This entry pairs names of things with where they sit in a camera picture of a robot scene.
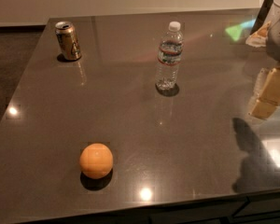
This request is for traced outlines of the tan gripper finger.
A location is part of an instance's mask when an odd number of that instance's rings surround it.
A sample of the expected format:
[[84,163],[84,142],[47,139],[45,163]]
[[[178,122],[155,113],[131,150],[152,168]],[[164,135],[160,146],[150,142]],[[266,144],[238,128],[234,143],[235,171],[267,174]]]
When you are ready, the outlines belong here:
[[248,105],[248,114],[258,119],[267,119],[276,109],[276,105],[252,98]]
[[259,98],[271,105],[280,105],[280,68],[273,68],[261,89]]

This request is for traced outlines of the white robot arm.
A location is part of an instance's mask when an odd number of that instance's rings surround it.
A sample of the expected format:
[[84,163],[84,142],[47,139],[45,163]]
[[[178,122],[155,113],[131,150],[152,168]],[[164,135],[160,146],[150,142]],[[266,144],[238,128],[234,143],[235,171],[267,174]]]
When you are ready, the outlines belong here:
[[277,61],[274,68],[262,68],[257,76],[254,94],[248,105],[248,114],[258,119],[269,118],[280,106],[280,0],[272,0],[269,7],[263,3],[259,12],[259,27],[246,44],[254,48],[266,48],[267,54]]

